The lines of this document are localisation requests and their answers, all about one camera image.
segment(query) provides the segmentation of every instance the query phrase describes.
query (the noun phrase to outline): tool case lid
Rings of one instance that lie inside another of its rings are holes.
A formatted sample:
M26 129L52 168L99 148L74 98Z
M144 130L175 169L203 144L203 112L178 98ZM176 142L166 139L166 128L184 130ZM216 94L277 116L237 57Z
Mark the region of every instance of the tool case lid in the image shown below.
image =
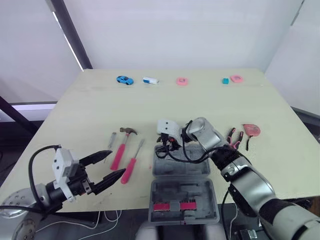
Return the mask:
M207 177L211 170L209 165L209 158L205 161L195 164L191 162L179 162L172 159L170 156L166 156L165 158L159 158L156 155L156 149L161 147L162 145L156 145L154 148L153 155L153 168L152 174L156 178L163 177ZM191 160L196 160L200 158L205 150L199 144L187 144L185 146L185 151L187 156ZM187 160L182 147L178 150L171 151L171 155L177 159Z

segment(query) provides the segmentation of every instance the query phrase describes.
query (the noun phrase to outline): pliers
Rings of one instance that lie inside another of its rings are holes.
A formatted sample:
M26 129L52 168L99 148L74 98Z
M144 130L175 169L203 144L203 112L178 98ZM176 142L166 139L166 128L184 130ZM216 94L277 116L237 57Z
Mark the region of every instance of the pliers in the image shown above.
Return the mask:
M226 140L227 140L227 142L229 143L229 145L230 145L231 147L233 147L234 149L238 149L238 148L239 148L239 145L240 145L240 143L241 143L241 141L242 141L242 138L243 138L243 136L244 136L244 132L241 131L238 140L237 140L235 143L232 143L232 134L234 134L235 131L236 131L236 128L233 127L233 128L231 129L231 131L230 131L230 133L229 133L229 135L228 135L228 138L227 138Z

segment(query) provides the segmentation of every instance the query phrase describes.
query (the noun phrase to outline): gray tool case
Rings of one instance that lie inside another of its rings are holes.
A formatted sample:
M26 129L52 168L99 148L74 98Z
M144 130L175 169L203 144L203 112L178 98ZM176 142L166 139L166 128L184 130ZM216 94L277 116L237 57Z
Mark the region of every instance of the gray tool case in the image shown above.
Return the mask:
M197 144L188 144L186 153L192 160L198 159L204 150ZM175 158L186 160L182 147L171 152ZM151 183L149 222L155 225L216 224L219 211L208 160L199 164L178 162L166 156L158 158L154 153ZM181 210L180 204L195 202L196 210ZM154 204L169 204L169 210L154 211Z

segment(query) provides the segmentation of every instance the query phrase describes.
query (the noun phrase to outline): black pole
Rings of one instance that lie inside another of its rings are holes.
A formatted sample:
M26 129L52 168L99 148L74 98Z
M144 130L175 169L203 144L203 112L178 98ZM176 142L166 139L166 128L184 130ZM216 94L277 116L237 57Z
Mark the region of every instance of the black pole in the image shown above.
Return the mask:
M24 129L35 135L38 127L26 119L20 112L18 112L14 107L12 107L6 100L0 96L0 109L5 112L10 118L15 120Z
M83 69L93 69L64 0L47 0Z

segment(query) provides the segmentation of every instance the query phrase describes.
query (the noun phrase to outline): blue toy car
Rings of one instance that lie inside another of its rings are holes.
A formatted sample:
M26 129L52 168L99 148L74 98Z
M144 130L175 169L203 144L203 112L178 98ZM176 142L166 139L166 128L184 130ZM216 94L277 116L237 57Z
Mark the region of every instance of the blue toy car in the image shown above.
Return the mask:
M118 83L123 83L123 84L127 84L127 85L131 85L134 83L134 80L132 78L127 77L127 76L118 76L116 78L116 80L118 81Z

